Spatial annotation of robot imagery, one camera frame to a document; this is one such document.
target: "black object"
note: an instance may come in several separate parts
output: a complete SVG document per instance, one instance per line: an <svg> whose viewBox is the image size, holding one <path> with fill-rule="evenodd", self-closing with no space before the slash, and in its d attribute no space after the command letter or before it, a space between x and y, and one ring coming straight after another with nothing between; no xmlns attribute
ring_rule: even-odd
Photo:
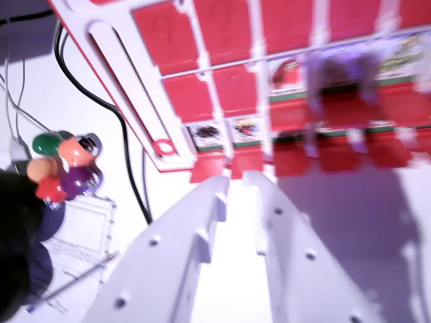
<svg viewBox="0 0 431 323"><path fill-rule="evenodd" d="M32 13L30 15L19 15L17 17L12 17L9 19L9 22L24 22L26 20L35 20L35 19L48 17L48 16L53 15L53 14L54 14L53 10L46 10L46 11L42 11L42 12L38 12L38 13ZM1 19L0 20L0 26L5 25L5 24L7 24L7 20Z"/></svg>
<svg viewBox="0 0 431 323"><path fill-rule="evenodd" d="M27 176L0 171L0 322L15 314L29 292L28 260L45 209L35 191Z"/></svg>
<svg viewBox="0 0 431 323"><path fill-rule="evenodd" d="M85 95L87 98L91 99L95 103L99 104L103 108L111 111L113 114L115 114L115 116L120 121L120 123L121 123L121 129L123 131L124 154L125 154L125 159L126 159L127 173L129 175L130 185L132 186L132 189L133 189L133 192L135 193L137 202L139 203L139 206L141 207L143 216L145 217L145 220L147 221L147 224L149 225L153 221L153 218L152 218L151 213L148 211L148 209L143 204L143 202L141 200L141 196L139 195L139 192L137 190L135 180L133 178L132 167L131 167L131 164L130 164L129 138L128 138L128 135L127 135L126 122L124 121L123 116L118 111L118 109L117 109L117 107L115 105L106 102L105 100L103 100L103 99L99 98L98 96L94 95L92 92L88 91L84 86L82 86L82 84L80 82L78 82L76 80L76 78L69 71L69 69L66 66L65 60L63 58L63 49L64 49L66 38L63 40L63 43L62 43L61 49L60 49L60 38L61 38L61 32L62 31L63 31L63 25L61 23L59 23L59 27L57 28L57 31L55 33L55 39L54 39L54 54L55 54L55 58L56 58L56 60L57 60L57 62L59 64L61 70L66 75L66 77L69 79L69 81L83 95Z"/></svg>

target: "white cable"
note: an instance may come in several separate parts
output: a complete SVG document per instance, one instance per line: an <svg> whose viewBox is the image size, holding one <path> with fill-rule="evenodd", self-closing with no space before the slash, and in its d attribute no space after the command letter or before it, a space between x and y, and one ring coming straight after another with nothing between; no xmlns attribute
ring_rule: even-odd
<svg viewBox="0 0 431 323"><path fill-rule="evenodd" d="M6 85L6 79L3 78L2 75L0 75L0 79L5 83ZM0 83L0 86L6 91L6 87L5 85ZM24 118L26 118L28 121L30 121L32 124L34 124L35 126L37 126L38 128L40 128L42 131L44 132L51 132L51 130L49 128L47 128L46 126L44 126L41 122L39 122L36 118L34 118L30 113L26 112L25 110L22 110L12 99L12 96L9 92L9 90L6 91L7 96L6 98L10 100L13 108L15 109L15 111L19 114L21 114Z"/></svg>
<svg viewBox="0 0 431 323"><path fill-rule="evenodd" d="M9 88L8 88L8 84L7 84L7 68L8 68L8 66L9 66L9 49L7 50L6 58L5 58L5 87L4 87L4 89L5 89L5 107L6 107L7 123L9 124L11 136L12 136L12 138L16 138L14 133L13 133L11 118L9 115L9 96L7 95L9 93Z"/></svg>

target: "white slot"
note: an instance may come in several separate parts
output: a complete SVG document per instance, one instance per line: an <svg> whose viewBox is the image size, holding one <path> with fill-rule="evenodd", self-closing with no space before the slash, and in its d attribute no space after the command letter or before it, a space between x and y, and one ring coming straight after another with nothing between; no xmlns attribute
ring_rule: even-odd
<svg viewBox="0 0 431 323"><path fill-rule="evenodd" d="M112 26L104 22L94 22L90 25L88 31L108 61L110 68L122 85L136 113L141 120L151 121L146 122L145 127L152 139L154 141L169 139Z"/></svg>
<svg viewBox="0 0 431 323"><path fill-rule="evenodd" d="M118 86L117 80L110 72L109 67L106 65L104 59L100 57L99 52L96 50L94 44L92 44L92 41L90 40L90 37L88 35L88 26L90 25L91 21L100 19L100 17L104 17L107 21L116 20L115 17L125 15L126 13L130 15L130 9L124 6L120 6L119 3L121 1L119 1L116 2L115 5L103 5L100 7L90 6L89 10L86 11L85 14L77 15L64 2L64 0L50 0L50 2L55 6L57 12L59 13L63 23L67 28L68 33L70 33L71 37L78 44L82 52L85 53L86 59L91 64L95 73L97 73L99 78L103 81L104 87L121 110L125 119L129 123L130 127L133 129L133 132L143 145L143 148L147 151L149 157L154 162L156 167L159 170L163 171L192 168L195 164L195 157L191 153L185 156L178 154L170 156L168 159L162 159L154 151L152 142L148 137L147 132L142 127L141 121L139 120L139 118L137 118L134 111L134 107L128 101L128 98L126 97L123 90ZM191 151L191 148L187 144L185 136L180 136L180 138L183 139L185 142L184 147ZM178 151L178 145L175 141L177 140L177 138L172 139L174 140L174 144L176 145Z"/></svg>
<svg viewBox="0 0 431 323"><path fill-rule="evenodd" d="M190 134L184 133L182 124L175 114L169 97L160 80L161 75L157 66L154 66L141 34L136 28L131 12L126 15L129 19L117 20L113 26L121 35L124 47L128 52L133 66L139 78L142 80L145 89L151 98L160 120L165 125L165 131L169 134L170 140L174 143L176 152L184 159L195 160L196 150L188 142L191 140ZM144 120L145 125L151 120Z"/></svg>

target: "hole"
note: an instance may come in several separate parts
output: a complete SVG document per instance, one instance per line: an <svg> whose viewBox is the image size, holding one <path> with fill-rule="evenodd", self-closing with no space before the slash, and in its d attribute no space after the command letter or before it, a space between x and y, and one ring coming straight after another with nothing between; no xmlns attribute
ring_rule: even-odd
<svg viewBox="0 0 431 323"><path fill-rule="evenodd" d="M309 260L316 260L317 254L313 249L308 249L305 252L305 257Z"/></svg>
<svg viewBox="0 0 431 323"><path fill-rule="evenodd" d="M160 243L161 240L162 240L161 237L156 234L151 238L148 244L150 245L150 247L155 247Z"/></svg>
<svg viewBox="0 0 431 323"><path fill-rule="evenodd" d="M159 244L159 241L157 241L156 239L151 239L148 244L150 245L150 247L155 247Z"/></svg>
<svg viewBox="0 0 431 323"><path fill-rule="evenodd" d="M119 298L117 298L115 300L114 306L115 306L116 309L119 310L119 309L121 309L121 308L123 308L123 307L126 306L126 300L124 298L122 298L122 297L119 297Z"/></svg>
<svg viewBox="0 0 431 323"><path fill-rule="evenodd" d="M362 320L357 315L351 315L350 316L350 322L351 323L362 323Z"/></svg>

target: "black cable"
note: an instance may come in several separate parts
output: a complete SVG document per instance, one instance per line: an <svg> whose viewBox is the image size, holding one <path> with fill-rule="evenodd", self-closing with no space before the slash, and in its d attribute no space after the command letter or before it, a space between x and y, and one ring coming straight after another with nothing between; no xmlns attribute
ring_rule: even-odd
<svg viewBox="0 0 431 323"><path fill-rule="evenodd" d="M48 17L48 16L53 15L53 14L54 14L53 10L46 10L46 11L42 11L42 12L31 13L30 15L18 15L16 17L10 18L9 22L24 22L26 20L35 20L35 19ZM0 20L0 26L5 25L5 24L7 24L7 19L1 19Z"/></svg>
<svg viewBox="0 0 431 323"><path fill-rule="evenodd" d="M61 38L61 32L63 31L63 25L59 23L59 27L57 28L57 31L55 33L55 40L54 40L54 54L55 58L63 71L63 73L66 75L66 77L69 79L69 81L85 96L87 96L89 99L93 100L95 103L101 105L103 108L111 111L115 116L118 118L118 120L121 123L121 128L123 130L123 141L124 141L124 153L125 153L125 159L126 159L126 166L127 166L127 173L129 175L130 184L132 186L133 192L135 193L137 202L139 203L139 206L141 207L143 216L145 217L145 220L148 224L150 224L153 219L151 213L145 208L145 205L143 204L141 197L139 195L139 192L136 187L135 180L133 179L131 164L130 164L130 156L129 156L129 138L127 136L127 127L126 122L124 121L123 116L121 113L117 110L117 107L113 104L110 104L103 99L99 98L98 96L95 96L93 93L88 91L84 86L81 85L80 82L74 78L74 76L70 73L69 69L67 68L64 58L63 58L63 49L65 44L65 39L63 41L63 44L61 46L62 50L60 51L60 38Z"/></svg>

